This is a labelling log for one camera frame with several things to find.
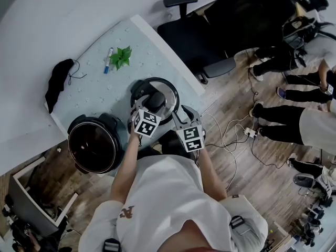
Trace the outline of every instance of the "white table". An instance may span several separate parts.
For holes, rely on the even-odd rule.
[[[128,46],[132,48],[130,66],[124,66],[118,71],[111,66],[109,73],[104,74],[109,48],[113,47],[117,51],[117,47]],[[126,125],[130,115],[130,88],[139,79],[164,78],[176,87],[180,95],[180,105],[185,104],[195,110],[202,108],[202,85],[139,15],[121,21],[108,30],[78,61],[80,69],[75,76],[87,75],[82,79],[72,79],[70,86],[67,78],[64,91],[60,93],[51,113],[66,137],[71,122],[82,114],[98,117],[106,112],[117,116]],[[78,65],[75,63],[70,73],[77,69]],[[181,107],[178,114],[182,120],[186,118]],[[153,143],[173,127],[173,121],[159,126],[151,139],[143,139],[143,146]]]

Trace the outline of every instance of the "floor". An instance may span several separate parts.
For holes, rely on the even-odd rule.
[[[229,121],[242,119],[248,114],[253,106],[254,93],[251,85],[253,91],[258,92],[256,99],[263,100],[267,107],[293,104],[280,99],[275,94],[277,86],[285,86],[280,73],[269,73],[265,76],[264,82],[258,83],[252,77],[251,80],[248,78],[246,52],[243,51],[236,55],[235,59],[237,68],[230,74],[209,80],[209,84],[205,87],[206,92],[202,95],[204,102],[209,104],[206,113],[202,115],[202,123],[207,132],[206,144],[221,145],[218,126],[210,115],[218,121],[224,133]],[[304,71],[305,73],[313,72],[314,67],[311,66]],[[299,105],[317,107],[314,103],[300,103]],[[228,127],[224,137],[225,143],[236,140],[235,123],[232,122]],[[240,123],[244,128],[251,128],[253,125],[254,128],[257,127],[257,121],[253,121],[250,117]],[[244,142],[246,136],[243,135],[242,128],[236,126],[236,131],[241,142]],[[252,154],[251,145],[252,139],[250,138],[236,147],[234,144],[229,147],[236,157],[237,174],[228,193],[230,195],[244,194],[269,223],[276,221],[284,229],[289,229],[290,222],[297,218],[312,200],[298,194],[299,189],[292,182],[296,171],[287,167],[286,164],[281,166],[292,152],[297,153],[299,159],[312,161],[315,156],[318,156],[319,151],[295,144],[278,143],[258,136],[253,143],[254,155],[265,164],[273,163],[280,167],[277,169],[274,166],[262,165]],[[207,150],[223,181],[223,186],[227,186],[235,173],[234,157],[224,149],[215,146],[208,146]],[[85,175],[77,171],[68,152],[67,141],[49,150],[46,158],[34,174],[31,187],[40,191],[41,200],[44,203],[52,202],[55,206],[63,207],[73,193],[77,192],[79,196],[68,213],[69,227],[82,233],[90,222],[96,207],[108,200],[113,178],[107,175],[104,177],[95,174]],[[2,198],[7,190],[8,176],[6,174],[0,177]],[[0,233],[3,234],[4,222],[3,218],[1,219],[0,230],[2,231]],[[61,241],[61,247],[71,246],[73,251],[77,251],[79,237],[76,232],[67,234]]]

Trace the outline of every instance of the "black pot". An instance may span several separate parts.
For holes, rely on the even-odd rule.
[[[117,117],[81,115],[71,123],[68,134],[70,154],[81,172],[106,173],[121,163],[128,135]]]

